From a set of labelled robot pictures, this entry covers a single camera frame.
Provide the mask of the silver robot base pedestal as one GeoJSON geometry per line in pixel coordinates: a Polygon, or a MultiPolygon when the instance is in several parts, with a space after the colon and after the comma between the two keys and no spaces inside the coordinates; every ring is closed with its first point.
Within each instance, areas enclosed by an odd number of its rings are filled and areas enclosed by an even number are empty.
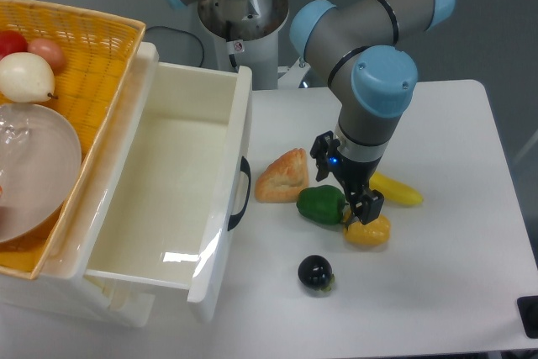
{"type": "Polygon", "coordinates": [[[214,42],[221,71],[252,72],[252,88],[272,90],[278,82],[279,31],[288,0],[202,0],[198,17],[214,42]]]}

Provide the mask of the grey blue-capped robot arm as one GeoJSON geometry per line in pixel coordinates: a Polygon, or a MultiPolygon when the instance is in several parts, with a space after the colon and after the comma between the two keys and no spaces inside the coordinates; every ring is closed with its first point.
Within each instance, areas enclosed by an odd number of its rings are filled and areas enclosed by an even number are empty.
{"type": "Polygon", "coordinates": [[[384,198],[370,180],[418,81],[397,43],[449,18],[456,0],[361,0],[348,8],[316,0],[294,17],[287,0],[167,1],[173,8],[195,4],[219,69],[250,68],[257,89],[277,85],[277,36],[288,26],[298,56],[341,105],[335,130],[319,135],[310,151],[317,177],[337,180],[354,219],[376,219],[384,198]]]}

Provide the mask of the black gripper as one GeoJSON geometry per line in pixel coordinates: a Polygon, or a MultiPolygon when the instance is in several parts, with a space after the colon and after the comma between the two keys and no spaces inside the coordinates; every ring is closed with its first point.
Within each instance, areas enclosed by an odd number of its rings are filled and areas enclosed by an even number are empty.
{"type": "Polygon", "coordinates": [[[354,161],[345,156],[339,149],[340,141],[332,131],[318,135],[310,149],[310,156],[315,159],[317,173],[315,179],[322,181],[330,173],[342,186],[349,204],[350,216],[346,225],[355,222],[367,225],[378,219],[384,196],[378,190],[369,188],[370,178],[376,171],[378,157],[372,161],[354,161]]]}

